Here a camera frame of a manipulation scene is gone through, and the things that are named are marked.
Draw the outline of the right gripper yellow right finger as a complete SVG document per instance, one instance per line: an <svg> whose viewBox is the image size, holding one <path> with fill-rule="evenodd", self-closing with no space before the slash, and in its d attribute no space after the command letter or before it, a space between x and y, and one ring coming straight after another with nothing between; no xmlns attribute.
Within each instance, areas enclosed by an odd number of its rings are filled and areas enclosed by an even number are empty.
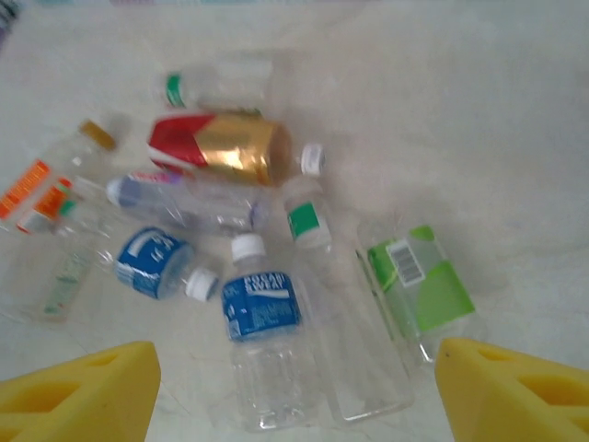
<svg viewBox="0 0 589 442"><path fill-rule="evenodd" d="M434 368L455 441L586 441L588 372L464 338Z"/></svg>

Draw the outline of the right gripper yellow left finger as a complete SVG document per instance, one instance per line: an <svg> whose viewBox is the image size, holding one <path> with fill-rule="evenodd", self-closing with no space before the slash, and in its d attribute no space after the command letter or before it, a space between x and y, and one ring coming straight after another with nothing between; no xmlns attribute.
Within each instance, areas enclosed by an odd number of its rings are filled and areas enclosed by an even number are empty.
<svg viewBox="0 0 589 442"><path fill-rule="evenodd" d="M144 441L161 369L151 342L111 347L1 382L3 441Z"/></svg>

